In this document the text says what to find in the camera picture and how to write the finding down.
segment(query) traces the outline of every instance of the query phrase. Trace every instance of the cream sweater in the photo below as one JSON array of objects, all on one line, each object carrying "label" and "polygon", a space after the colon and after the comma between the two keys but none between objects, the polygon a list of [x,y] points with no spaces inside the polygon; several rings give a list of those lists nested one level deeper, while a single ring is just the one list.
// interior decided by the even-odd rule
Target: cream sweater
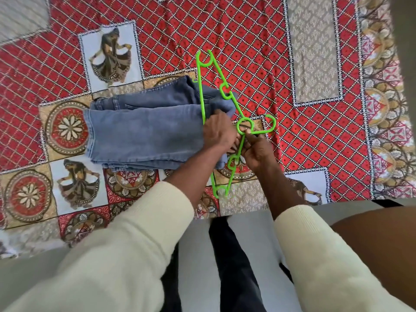
[{"label": "cream sweater", "polygon": [[[160,277],[192,218],[187,197],[159,182],[6,311],[158,312]],[[382,287],[311,207],[284,211],[275,230],[304,312],[414,311]]]}]

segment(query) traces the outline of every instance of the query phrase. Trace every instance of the leg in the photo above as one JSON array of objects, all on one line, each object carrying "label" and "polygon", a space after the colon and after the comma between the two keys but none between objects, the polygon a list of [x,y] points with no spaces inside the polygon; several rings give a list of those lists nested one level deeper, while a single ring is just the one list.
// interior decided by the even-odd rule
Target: leg
[{"label": "leg", "polygon": [[266,311],[250,262],[227,218],[214,219],[209,235],[221,280],[221,312]]},{"label": "leg", "polygon": [[166,267],[166,271],[161,278],[163,291],[165,293],[165,301],[162,310],[160,310],[161,312],[182,312],[178,289],[178,254],[178,244],[176,244],[171,262],[168,267]]}]

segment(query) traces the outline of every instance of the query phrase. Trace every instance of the bedsheet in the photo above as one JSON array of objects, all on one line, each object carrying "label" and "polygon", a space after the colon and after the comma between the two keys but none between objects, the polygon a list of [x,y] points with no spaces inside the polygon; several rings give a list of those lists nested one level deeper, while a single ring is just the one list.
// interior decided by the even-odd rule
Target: bedsheet
[{"label": "bedsheet", "polygon": [[[195,78],[199,49],[213,51],[255,129],[268,127],[264,114],[276,116],[268,139],[310,204],[416,195],[388,0],[0,0],[0,7],[7,9],[0,13],[2,258],[75,245],[171,173],[92,164],[82,113],[99,96]],[[220,83],[207,69],[202,77]],[[230,173],[215,170],[216,183]],[[267,208],[244,160],[228,197],[215,199],[210,185],[195,218]]]}]

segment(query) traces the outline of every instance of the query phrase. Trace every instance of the dancing woman illustration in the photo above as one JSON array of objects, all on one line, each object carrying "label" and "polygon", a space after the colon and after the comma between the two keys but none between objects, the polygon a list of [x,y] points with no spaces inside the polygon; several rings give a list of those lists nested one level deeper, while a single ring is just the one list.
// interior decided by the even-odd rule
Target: dancing woman illustration
[{"label": "dancing woman illustration", "polygon": [[[70,203],[71,208],[91,207],[89,203],[93,201],[100,186],[100,174],[90,171],[83,163],[77,161],[64,160],[64,167],[69,175],[58,179],[59,189],[62,196]],[[89,183],[86,178],[90,174],[96,179]],[[62,185],[65,180],[72,180],[71,184]]]},{"label": "dancing woman illustration", "polygon": [[[108,85],[114,82],[123,83],[132,63],[132,46],[129,44],[119,45],[119,29],[116,27],[111,32],[101,37],[101,48],[89,59],[94,74]],[[127,52],[117,54],[118,49],[127,48]],[[94,64],[93,61],[99,55],[104,55],[104,61]]]}]

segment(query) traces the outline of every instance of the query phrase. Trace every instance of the denim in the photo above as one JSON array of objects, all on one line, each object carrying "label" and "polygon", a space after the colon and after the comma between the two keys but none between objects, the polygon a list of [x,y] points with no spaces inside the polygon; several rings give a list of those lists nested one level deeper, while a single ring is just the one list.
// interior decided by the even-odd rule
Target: denim
[{"label": "denim", "polygon": [[[232,100],[203,86],[205,115],[220,109],[232,116]],[[98,98],[84,110],[86,155],[104,168],[140,171],[176,169],[203,146],[198,84],[183,76],[132,94]],[[223,168],[226,154],[217,162]]]}]

